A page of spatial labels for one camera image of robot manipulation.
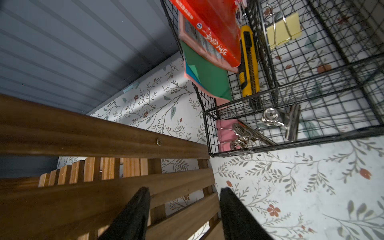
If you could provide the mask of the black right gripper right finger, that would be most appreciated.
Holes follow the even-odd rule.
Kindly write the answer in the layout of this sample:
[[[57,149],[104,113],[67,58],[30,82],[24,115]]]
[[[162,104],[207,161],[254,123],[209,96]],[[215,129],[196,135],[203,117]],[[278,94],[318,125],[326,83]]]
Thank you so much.
[[[230,188],[220,191],[220,210],[226,240],[272,240]]]

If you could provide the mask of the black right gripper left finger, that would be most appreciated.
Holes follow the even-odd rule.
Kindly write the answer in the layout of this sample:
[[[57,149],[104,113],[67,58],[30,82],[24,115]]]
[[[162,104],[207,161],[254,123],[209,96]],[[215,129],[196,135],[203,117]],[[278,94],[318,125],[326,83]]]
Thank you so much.
[[[149,189],[140,188],[98,239],[144,240],[148,226],[150,202]]]

